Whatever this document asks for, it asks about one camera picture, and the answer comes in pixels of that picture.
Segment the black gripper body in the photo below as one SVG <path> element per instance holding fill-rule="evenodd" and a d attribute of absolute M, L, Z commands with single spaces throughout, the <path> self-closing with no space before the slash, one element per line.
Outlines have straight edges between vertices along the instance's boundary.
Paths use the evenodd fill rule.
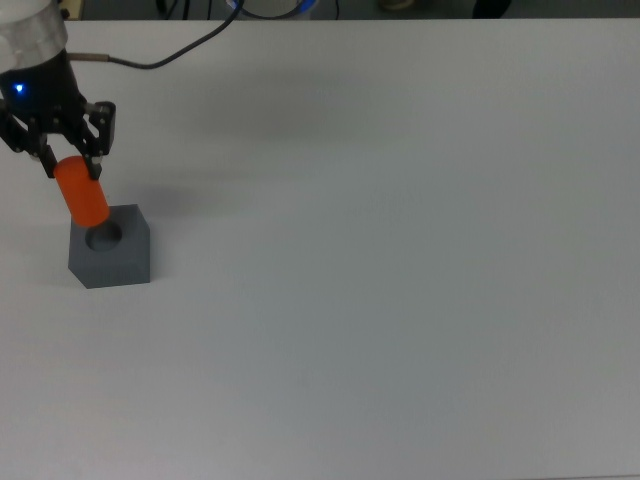
<path fill-rule="evenodd" d="M 44 63 L 2 73 L 1 94 L 8 112 L 21 122 L 34 119 L 43 133 L 83 141 L 86 100 L 65 49 Z"/>

